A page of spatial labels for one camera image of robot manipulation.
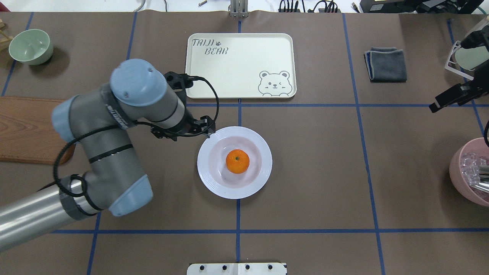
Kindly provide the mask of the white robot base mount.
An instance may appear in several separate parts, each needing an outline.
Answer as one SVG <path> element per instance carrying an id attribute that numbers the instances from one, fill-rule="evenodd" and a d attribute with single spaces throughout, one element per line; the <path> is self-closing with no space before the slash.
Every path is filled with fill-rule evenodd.
<path id="1" fill-rule="evenodd" d="M 187 268 L 187 275 L 287 275 L 286 263 L 195 263 Z"/>

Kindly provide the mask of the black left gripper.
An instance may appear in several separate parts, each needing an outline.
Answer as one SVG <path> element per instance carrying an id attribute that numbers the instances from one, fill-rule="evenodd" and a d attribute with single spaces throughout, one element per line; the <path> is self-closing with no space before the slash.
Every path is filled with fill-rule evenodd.
<path id="1" fill-rule="evenodd" d="M 179 136 L 194 137 L 205 135 L 209 137 L 213 134 L 215 132 L 217 115 L 215 114 L 214 118 L 210 116 L 202 116 L 200 119 L 194 118 L 187 108 L 186 92 L 187 89 L 194 85 L 195 81 L 202 81 L 209 86 L 214 96 L 217 97 L 217 92 L 213 85 L 204 77 L 178 74 L 172 71 L 165 73 L 164 77 L 179 101 L 176 105 L 176 110 L 170 117 L 163 121 L 151 122 L 153 135 L 159 139 L 165 137 L 176 141 Z"/>

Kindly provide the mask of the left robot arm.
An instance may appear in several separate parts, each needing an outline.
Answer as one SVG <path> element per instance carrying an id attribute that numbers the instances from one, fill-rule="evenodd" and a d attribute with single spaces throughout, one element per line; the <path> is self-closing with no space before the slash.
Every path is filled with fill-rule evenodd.
<path id="1" fill-rule="evenodd" d="M 1 208 L 1 251 L 86 220 L 108 209 L 132 213 L 152 200 L 148 175 L 127 130 L 150 127 L 159 139 L 210 136 L 213 118 L 196 120 L 186 106 L 187 88 L 201 76 L 162 74 L 143 59 L 123 61 L 108 83 L 54 108 L 51 123 L 66 142 L 52 169 L 53 181 L 36 193 Z"/>

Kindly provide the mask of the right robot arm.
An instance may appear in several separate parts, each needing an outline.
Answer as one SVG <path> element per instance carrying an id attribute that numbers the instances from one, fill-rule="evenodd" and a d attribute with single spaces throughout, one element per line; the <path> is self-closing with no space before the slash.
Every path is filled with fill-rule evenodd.
<path id="1" fill-rule="evenodd" d="M 462 41 L 456 41 L 445 63 L 445 69 L 468 81 L 456 84 L 435 97 L 429 105 L 435 113 L 452 104 L 462 106 L 488 95 L 488 26 L 475 30 Z"/>

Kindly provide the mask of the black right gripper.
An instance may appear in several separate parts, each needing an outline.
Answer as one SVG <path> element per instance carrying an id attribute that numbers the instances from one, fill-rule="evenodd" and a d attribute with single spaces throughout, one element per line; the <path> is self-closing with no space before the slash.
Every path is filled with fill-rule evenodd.
<path id="1" fill-rule="evenodd" d="M 471 100 L 488 95 L 488 92 L 488 85 L 475 84 L 473 82 L 456 84 L 435 96 L 435 102 L 429 105 L 429 109 L 432 113 L 436 113 L 442 108 L 453 104 L 462 106 Z"/>

